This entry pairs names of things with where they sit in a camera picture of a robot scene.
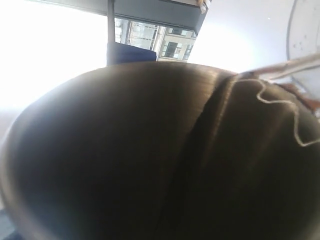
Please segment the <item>stainless steel cup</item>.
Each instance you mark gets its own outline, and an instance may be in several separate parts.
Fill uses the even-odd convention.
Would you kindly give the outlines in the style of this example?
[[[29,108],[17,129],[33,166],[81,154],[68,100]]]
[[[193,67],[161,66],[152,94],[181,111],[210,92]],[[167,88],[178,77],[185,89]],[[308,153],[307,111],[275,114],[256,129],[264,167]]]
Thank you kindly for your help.
[[[16,118],[0,194],[28,240],[317,240],[320,125],[264,80],[107,66]]]

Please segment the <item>blue hanging cloth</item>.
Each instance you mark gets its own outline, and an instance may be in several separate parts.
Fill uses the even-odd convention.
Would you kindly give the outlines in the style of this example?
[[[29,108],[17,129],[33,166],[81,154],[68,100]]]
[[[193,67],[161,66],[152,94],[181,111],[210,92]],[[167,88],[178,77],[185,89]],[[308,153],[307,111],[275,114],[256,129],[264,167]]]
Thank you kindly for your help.
[[[157,60],[156,52],[118,42],[107,44],[107,65],[119,65],[135,62],[152,62]]]

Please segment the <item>clear plastic shaker body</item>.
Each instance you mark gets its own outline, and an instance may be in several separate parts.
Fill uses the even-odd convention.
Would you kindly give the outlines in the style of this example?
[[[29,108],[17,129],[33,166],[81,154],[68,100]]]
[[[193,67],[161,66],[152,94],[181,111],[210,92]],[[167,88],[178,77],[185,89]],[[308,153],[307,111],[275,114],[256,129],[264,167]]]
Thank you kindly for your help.
[[[286,57],[281,63],[240,73],[240,79],[261,79],[294,95],[320,115],[320,2],[295,0],[286,32]]]

